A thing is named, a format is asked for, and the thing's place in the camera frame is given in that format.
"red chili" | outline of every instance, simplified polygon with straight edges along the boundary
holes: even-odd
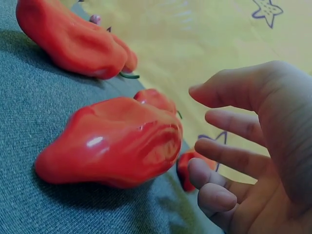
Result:
[[[53,184],[92,181],[132,188],[170,169],[181,144],[174,115],[118,97],[76,111],[38,156],[35,169]]]
[[[18,0],[16,19],[22,31],[67,71],[110,79],[137,67],[137,56],[125,42],[59,0]]]
[[[203,155],[197,153],[194,148],[183,153],[177,162],[177,174],[180,179],[182,188],[186,192],[192,192],[196,189],[193,186],[193,184],[191,184],[190,182],[190,174],[188,171],[189,161],[194,157],[204,160],[207,163],[207,165],[210,167],[210,169],[214,171],[216,171],[218,168],[217,162],[212,161],[204,157]]]
[[[141,90],[137,92],[137,94],[134,96],[134,99],[141,103],[150,104],[161,110],[176,114],[175,103],[156,89]]]

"gray fabric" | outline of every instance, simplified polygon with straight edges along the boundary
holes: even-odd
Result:
[[[176,167],[132,190],[55,186],[36,177],[36,156],[71,113],[132,97],[143,87],[136,80],[98,81],[56,68],[21,32],[15,5],[0,4],[0,234],[220,233],[197,207],[196,193],[183,192]]]

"yellow surface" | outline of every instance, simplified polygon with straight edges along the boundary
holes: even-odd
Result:
[[[63,2],[70,5],[73,1]],[[142,84],[175,101],[183,116],[185,140],[192,147],[199,134],[216,137],[221,130],[205,122],[207,108],[189,97],[189,86],[225,68],[273,59],[286,60],[310,72],[312,34],[307,30],[311,3],[272,0],[272,4],[284,10],[275,17],[273,29],[265,19],[252,18],[259,9],[252,0],[85,0],[81,6],[90,15],[99,14],[101,26],[112,27],[112,33],[136,52],[136,73]],[[228,135],[228,145],[268,154],[233,134]],[[253,182],[224,166],[220,173]]]

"pepper stem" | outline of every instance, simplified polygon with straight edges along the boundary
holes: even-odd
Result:
[[[127,79],[139,79],[140,78],[139,75],[129,75],[129,74],[126,74],[126,73],[123,73],[123,72],[119,72],[119,75],[121,77],[124,77],[124,78],[127,78]]]
[[[180,118],[182,119],[182,115],[180,113],[180,111],[176,111],[178,113],[178,115],[180,116]]]

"chili pepper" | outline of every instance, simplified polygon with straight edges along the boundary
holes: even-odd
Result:
[[[136,187],[170,169],[182,145],[171,113],[117,97],[76,111],[38,156],[35,170],[53,184],[99,182]]]
[[[174,115],[176,115],[177,113],[179,113],[180,115],[180,112],[176,110],[176,104],[156,89],[141,90],[137,92],[137,94],[134,96],[134,99],[143,104],[149,104],[161,110],[169,111]]]
[[[194,157],[204,160],[211,170],[217,171],[218,169],[217,162],[212,161],[204,157],[203,155],[197,153],[194,148],[183,153],[177,162],[177,174],[180,179],[182,188],[186,192],[192,192],[195,190],[195,187],[190,182],[190,176],[189,176],[189,171],[188,171],[189,161]]]
[[[65,70],[109,79],[137,67],[137,56],[122,40],[59,0],[18,0],[16,18],[22,31]]]

